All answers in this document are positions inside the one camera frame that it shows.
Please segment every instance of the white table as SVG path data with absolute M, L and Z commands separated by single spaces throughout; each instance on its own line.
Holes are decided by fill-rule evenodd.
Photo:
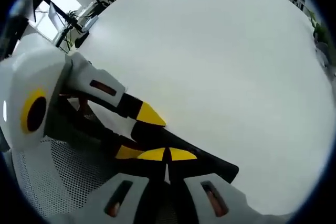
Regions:
M 288 0 L 117 0 L 79 51 L 171 132 L 238 165 L 232 184 L 251 207 L 286 214 L 316 184 L 334 136 L 312 31 Z

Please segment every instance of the yellow fingertip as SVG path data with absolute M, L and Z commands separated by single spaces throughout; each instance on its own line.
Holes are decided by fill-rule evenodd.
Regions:
M 146 151 L 139 155 L 138 159 L 162 161 L 165 148 Z
M 172 155 L 172 161 L 197 159 L 197 157 L 194 154 L 188 151 L 180 150 L 176 148 L 169 148 L 169 149 Z
M 162 118 L 146 102 L 142 103 L 140 112 L 136 119 L 145 123 L 166 126 L 166 123 L 162 120 Z
M 141 153 L 143 153 L 143 151 L 131 149 L 131 148 L 121 145 L 115 158 L 116 159 L 136 158 L 139 155 L 141 155 Z

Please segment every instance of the window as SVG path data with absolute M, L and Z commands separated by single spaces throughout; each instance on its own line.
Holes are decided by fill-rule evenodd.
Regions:
M 63 12 L 68 13 L 71 10 L 79 10 L 80 3 L 77 0 L 51 0 Z M 29 21 L 30 25 L 37 29 L 42 35 L 53 41 L 58 34 L 56 27 L 52 24 L 48 17 L 49 5 L 42 2 L 35 10 L 36 22 Z M 59 15 L 60 20 L 65 24 L 65 20 Z

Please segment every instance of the yellow marking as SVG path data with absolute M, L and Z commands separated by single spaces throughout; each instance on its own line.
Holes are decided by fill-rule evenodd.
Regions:
M 118 153 L 116 154 L 115 158 L 117 159 L 136 158 L 141 153 L 143 153 L 143 151 L 135 150 L 122 145 L 118 150 Z
M 172 161 L 197 159 L 197 157 L 194 154 L 185 150 L 175 148 L 169 148 L 169 150 L 172 155 Z
M 33 103 L 39 98 L 39 97 L 46 97 L 46 92 L 42 89 L 37 89 L 34 92 L 30 93 L 28 99 L 25 102 L 25 105 L 23 106 L 20 121 L 21 121 L 21 128 L 24 133 L 31 133 L 28 129 L 28 113 L 30 108 L 32 107 Z
M 138 159 L 162 161 L 164 150 L 165 150 L 165 148 L 146 151 L 146 152 L 142 153 L 138 157 Z
M 136 119 L 145 123 L 166 126 L 166 123 L 162 120 L 162 118 L 146 102 L 142 103 L 141 109 Z

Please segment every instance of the black circle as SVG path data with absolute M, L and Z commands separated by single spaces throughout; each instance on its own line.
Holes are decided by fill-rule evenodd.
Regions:
M 36 131 L 42 124 L 47 109 L 45 97 L 39 97 L 30 107 L 27 117 L 27 128 L 30 132 Z

